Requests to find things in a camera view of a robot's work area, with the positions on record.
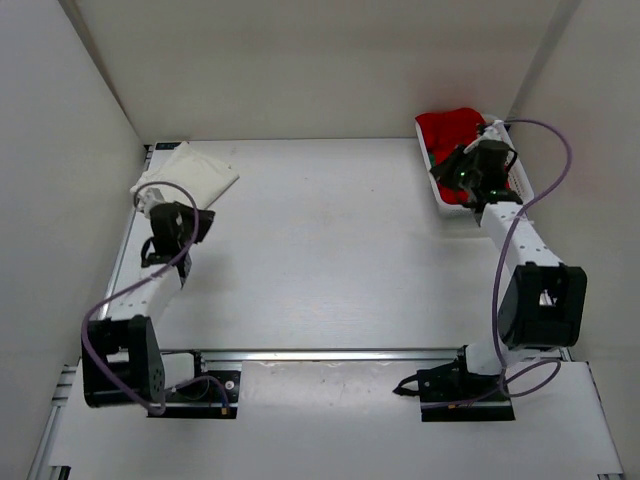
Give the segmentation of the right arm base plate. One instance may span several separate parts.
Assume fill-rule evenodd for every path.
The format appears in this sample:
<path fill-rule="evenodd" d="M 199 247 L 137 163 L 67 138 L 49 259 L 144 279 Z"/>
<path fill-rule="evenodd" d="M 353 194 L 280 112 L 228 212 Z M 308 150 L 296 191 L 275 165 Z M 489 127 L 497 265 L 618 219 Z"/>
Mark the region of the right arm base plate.
<path fill-rule="evenodd" d="M 499 391 L 497 379 L 442 365 L 417 370 L 401 380 L 393 393 L 417 397 L 424 423 L 514 421 L 511 400 Z"/>

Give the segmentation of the white t shirt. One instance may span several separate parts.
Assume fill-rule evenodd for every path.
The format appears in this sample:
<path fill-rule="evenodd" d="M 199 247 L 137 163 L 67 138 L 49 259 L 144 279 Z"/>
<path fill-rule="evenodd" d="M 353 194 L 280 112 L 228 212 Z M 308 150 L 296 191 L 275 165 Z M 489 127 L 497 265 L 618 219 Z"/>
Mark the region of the white t shirt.
<path fill-rule="evenodd" d="M 162 165 L 150 166 L 130 189 L 136 210 L 149 216 L 150 209 L 159 203 L 178 202 L 187 207 L 188 197 L 165 182 L 180 186 L 205 210 L 239 179 L 229 164 L 194 149 L 188 142 L 180 143 Z"/>

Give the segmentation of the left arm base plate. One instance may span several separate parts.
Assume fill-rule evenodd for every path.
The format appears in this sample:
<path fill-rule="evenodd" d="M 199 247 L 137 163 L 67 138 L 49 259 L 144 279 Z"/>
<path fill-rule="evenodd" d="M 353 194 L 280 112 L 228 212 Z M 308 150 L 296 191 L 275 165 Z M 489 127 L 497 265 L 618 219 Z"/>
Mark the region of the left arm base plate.
<path fill-rule="evenodd" d="M 241 364 L 200 351 L 162 354 L 165 410 L 154 419 L 234 420 L 239 410 Z"/>

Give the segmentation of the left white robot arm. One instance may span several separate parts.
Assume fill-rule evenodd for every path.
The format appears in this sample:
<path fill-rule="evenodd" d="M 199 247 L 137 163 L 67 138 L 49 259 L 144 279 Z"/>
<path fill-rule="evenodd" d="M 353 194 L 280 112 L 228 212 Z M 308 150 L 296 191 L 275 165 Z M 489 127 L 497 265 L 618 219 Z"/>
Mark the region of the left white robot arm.
<path fill-rule="evenodd" d="M 185 286 L 190 248 L 202 242 L 215 212 L 158 203 L 147 214 L 151 236 L 140 246 L 141 278 L 113 295 L 111 314 L 81 330 L 83 393 L 91 408 L 137 403 L 164 411 L 166 376 L 153 322 Z"/>

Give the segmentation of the red t shirt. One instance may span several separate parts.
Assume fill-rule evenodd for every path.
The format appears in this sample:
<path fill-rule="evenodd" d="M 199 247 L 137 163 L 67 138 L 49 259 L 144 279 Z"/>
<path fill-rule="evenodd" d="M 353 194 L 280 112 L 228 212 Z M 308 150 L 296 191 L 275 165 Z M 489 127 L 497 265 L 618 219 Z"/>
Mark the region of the red t shirt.
<path fill-rule="evenodd" d="M 498 140 L 495 128 L 483 119 L 482 114 L 471 108 L 460 108 L 447 112 L 423 113 L 415 118 L 423 128 L 425 142 L 429 151 L 435 155 L 437 164 L 442 162 L 457 145 L 465 147 L 464 153 L 470 152 L 481 140 Z M 445 201 L 467 206 L 467 194 L 460 190 L 450 190 L 439 185 L 440 193 Z"/>

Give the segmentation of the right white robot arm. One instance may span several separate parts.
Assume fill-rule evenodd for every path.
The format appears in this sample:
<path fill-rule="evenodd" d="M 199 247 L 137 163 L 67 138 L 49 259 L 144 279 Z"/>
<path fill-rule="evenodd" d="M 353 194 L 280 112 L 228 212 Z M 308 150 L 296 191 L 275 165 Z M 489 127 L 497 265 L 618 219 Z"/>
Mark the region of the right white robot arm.
<path fill-rule="evenodd" d="M 499 140 L 457 146 L 431 169 L 435 180 L 467 195 L 480 228 L 499 249 L 494 280 L 509 273 L 507 288 L 493 288 L 488 339 L 465 347 L 466 365 L 449 375 L 449 387 L 470 400 L 486 384 L 530 354 L 570 347 L 579 338 L 587 275 L 565 264 L 526 217 L 526 202 L 508 185 L 507 160 L 514 150 Z"/>

